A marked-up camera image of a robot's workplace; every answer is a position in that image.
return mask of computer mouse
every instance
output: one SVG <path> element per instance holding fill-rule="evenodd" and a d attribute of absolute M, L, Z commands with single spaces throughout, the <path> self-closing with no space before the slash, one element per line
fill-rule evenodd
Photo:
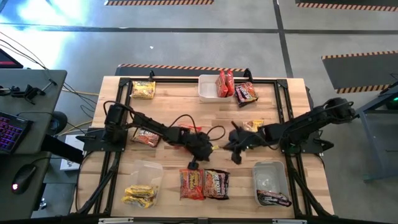
<path fill-rule="evenodd" d="M 14 177 L 11 184 L 11 190 L 14 194 L 23 194 L 29 187 L 30 181 L 36 172 L 36 166 L 33 164 L 23 165 Z"/>

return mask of wooden tabletop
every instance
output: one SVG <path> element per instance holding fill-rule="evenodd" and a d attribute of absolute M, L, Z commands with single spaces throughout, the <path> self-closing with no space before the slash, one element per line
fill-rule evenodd
<path fill-rule="evenodd" d="M 120 77 L 104 77 L 92 127 L 104 126 L 105 114 L 103 103 L 115 100 Z M 309 110 L 304 80 L 301 78 L 287 79 L 294 116 L 299 116 Z M 145 113 L 154 120 L 171 124 L 178 116 L 190 114 L 197 126 L 207 132 L 212 126 L 223 125 L 227 131 L 225 137 L 212 142 L 223 146 L 228 142 L 228 133 L 233 129 L 231 121 L 238 124 L 242 121 L 263 119 L 266 124 L 278 123 L 275 93 L 272 85 L 254 85 L 259 100 L 243 108 L 238 108 L 236 99 L 230 103 L 203 103 L 198 98 L 197 83 L 156 83 L 153 100 L 131 100 L 134 110 Z M 182 118 L 177 124 L 191 124 L 188 118 Z M 204 201 L 183 198 L 180 200 L 179 169 L 185 169 L 192 156 L 184 150 L 176 150 L 161 141 L 153 149 L 139 143 L 133 143 L 130 138 L 134 130 L 129 131 L 127 146 L 122 154 L 119 166 L 118 180 L 114 193 L 111 215 L 129 217 L 211 217 L 211 218 L 293 218 L 293 206 L 260 207 L 254 200 L 252 168 L 259 161 L 281 161 L 285 157 L 280 151 L 268 147 L 257 147 L 242 153 L 242 164 L 231 161 L 231 152 L 215 150 L 210 156 L 210 162 L 200 162 L 201 169 L 222 169 L 231 173 L 229 178 L 229 200 L 206 199 Z M 222 130 L 215 129 L 210 138 L 217 138 Z M 91 196 L 98 185 L 103 152 L 94 152 L 81 168 L 78 191 L 79 207 Z M 308 188 L 326 211 L 333 213 L 325 171 L 319 158 L 311 154 L 303 154 L 303 166 Z M 158 162 L 163 165 L 164 176 L 157 204 L 148 209 L 136 208 L 121 202 L 124 189 L 130 185 L 130 173 L 135 160 Z M 300 208 L 304 211 L 302 193 L 297 186 Z M 105 188 L 101 209 L 104 209 L 108 196 Z"/>

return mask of clear plastic container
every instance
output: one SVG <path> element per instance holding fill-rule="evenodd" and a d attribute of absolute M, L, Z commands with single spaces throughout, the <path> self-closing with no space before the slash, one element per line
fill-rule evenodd
<path fill-rule="evenodd" d="M 218 97 L 216 81 L 218 75 L 199 76 L 199 99 L 202 102 L 230 102 L 233 96 Z"/>
<path fill-rule="evenodd" d="M 257 197 L 257 190 L 266 190 L 274 193 L 282 193 L 289 199 L 289 189 L 285 175 L 285 166 L 279 161 L 257 162 L 253 167 L 254 197 L 261 205 Z"/>
<path fill-rule="evenodd" d="M 157 188 L 157 193 L 154 199 L 156 205 L 157 197 L 160 192 L 160 185 L 162 184 L 163 167 L 156 162 L 136 160 L 133 163 L 131 172 L 131 185 L 150 185 Z"/>

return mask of concrete floor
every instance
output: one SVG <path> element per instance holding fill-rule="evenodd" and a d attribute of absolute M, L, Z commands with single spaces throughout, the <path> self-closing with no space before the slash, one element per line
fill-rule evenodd
<path fill-rule="evenodd" d="M 0 22 L 87 27 L 172 27 L 277 29 L 272 0 L 216 0 L 211 6 L 104 6 L 100 0 L 8 1 Z M 396 30 L 398 13 L 298 8 L 294 0 L 280 0 L 285 29 Z M 114 75 L 121 63 L 249 67 L 257 77 L 286 77 L 278 34 L 41 32 L 2 27 L 35 52 L 48 68 L 68 71 L 67 82 L 76 90 L 99 92 L 102 77 Z M 398 35 L 287 34 L 295 78 L 304 78 L 315 105 L 336 97 L 320 60 L 322 55 L 398 49 Z M 28 67 L 37 68 L 21 57 Z M 358 108 L 376 92 L 340 95 Z M 62 93 L 57 110 L 73 124 L 90 120 L 78 107 L 80 100 Z M 324 128 L 323 138 L 335 143 L 325 153 L 326 176 L 335 213 L 344 218 L 398 222 L 398 179 L 362 181 L 371 160 L 360 120 Z M 72 197 L 70 177 L 47 178 L 45 198 L 58 198 L 35 217 L 67 213 Z"/>

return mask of keyboard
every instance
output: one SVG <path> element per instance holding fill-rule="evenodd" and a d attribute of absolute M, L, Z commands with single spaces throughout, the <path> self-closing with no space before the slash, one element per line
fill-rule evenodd
<path fill-rule="evenodd" d="M 0 153 L 12 154 L 33 121 L 0 112 Z"/>

